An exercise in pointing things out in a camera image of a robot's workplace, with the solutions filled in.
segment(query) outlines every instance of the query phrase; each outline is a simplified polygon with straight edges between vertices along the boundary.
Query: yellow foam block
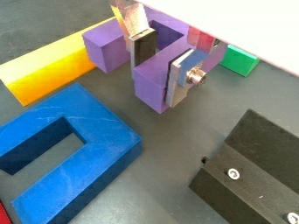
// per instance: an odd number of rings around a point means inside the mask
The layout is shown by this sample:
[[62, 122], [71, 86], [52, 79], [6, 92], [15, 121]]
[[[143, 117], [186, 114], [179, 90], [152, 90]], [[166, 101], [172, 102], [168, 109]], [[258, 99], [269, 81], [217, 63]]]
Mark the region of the yellow foam block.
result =
[[23, 106], [95, 68], [82, 34], [111, 19], [114, 17], [0, 66], [0, 79]]

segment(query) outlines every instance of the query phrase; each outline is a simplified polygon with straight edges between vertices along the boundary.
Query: screw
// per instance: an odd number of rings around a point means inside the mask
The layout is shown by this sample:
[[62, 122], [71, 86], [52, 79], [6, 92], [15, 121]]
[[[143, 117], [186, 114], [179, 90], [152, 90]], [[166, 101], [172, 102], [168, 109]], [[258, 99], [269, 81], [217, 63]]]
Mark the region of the screw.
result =
[[206, 73], [197, 66], [187, 73], [187, 82], [195, 84], [199, 87], [205, 83], [205, 81], [206, 81]]
[[289, 213], [286, 215], [286, 221], [289, 221], [290, 224], [298, 224], [299, 223], [299, 215], [298, 215], [298, 213]]
[[229, 176], [231, 179], [239, 179], [239, 171], [234, 168], [229, 169]]

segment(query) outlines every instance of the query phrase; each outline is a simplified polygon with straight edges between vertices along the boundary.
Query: purple block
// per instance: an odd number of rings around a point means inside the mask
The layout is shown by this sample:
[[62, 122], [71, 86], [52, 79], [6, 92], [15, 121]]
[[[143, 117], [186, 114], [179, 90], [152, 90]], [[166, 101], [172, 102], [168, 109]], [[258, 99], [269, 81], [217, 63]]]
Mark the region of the purple block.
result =
[[124, 33], [114, 19], [83, 33], [88, 58], [108, 73], [130, 61]]
[[162, 51], [134, 70], [135, 95], [162, 114], [168, 108], [164, 103], [164, 95], [170, 61], [193, 47], [187, 43], [187, 24], [148, 8], [146, 8], [146, 13], [150, 25], [154, 29], [160, 29], [158, 31], [158, 49], [160, 48]]
[[202, 70], [209, 73], [211, 69], [222, 62], [229, 45], [223, 43], [219, 49], [210, 55], [210, 57], [202, 62]]

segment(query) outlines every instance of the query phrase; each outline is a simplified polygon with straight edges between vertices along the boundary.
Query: gray table surface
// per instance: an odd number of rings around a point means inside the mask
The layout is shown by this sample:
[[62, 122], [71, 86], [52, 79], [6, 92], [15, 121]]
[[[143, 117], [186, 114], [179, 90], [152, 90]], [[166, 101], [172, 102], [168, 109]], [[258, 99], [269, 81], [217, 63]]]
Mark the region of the gray table surface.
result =
[[[104, 0], [3, 0], [0, 6], [0, 64], [112, 16]], [[202, 157], [218, 153], [249, 108], [299, 136], [299, 79], [265, 62], [247, 78], [217, 66], [206, 85], [162, 115], [135, 97], [128, 63], [75, 81], [140, 134], [144, 152], [71, 223], [227, 223], [189, 188]], [[28, 108], [0, 83], [0, 124]], [[80, 146], [71, 135], [12, 177], [0, 172], [14, 223], [10, 201]]]

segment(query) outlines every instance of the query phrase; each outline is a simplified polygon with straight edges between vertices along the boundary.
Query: blue square frame block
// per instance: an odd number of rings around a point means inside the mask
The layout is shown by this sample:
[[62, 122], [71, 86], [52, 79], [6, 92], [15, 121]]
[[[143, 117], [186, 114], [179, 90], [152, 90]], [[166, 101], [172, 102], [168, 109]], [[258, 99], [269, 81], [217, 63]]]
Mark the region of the blue square frame block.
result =
[[74, 84], [0, 127], [0, 168], [18, 173], [67, 135], [84, 146], [14, 199], [23, 224], [68, 223], [142, 153], [142, 138]]

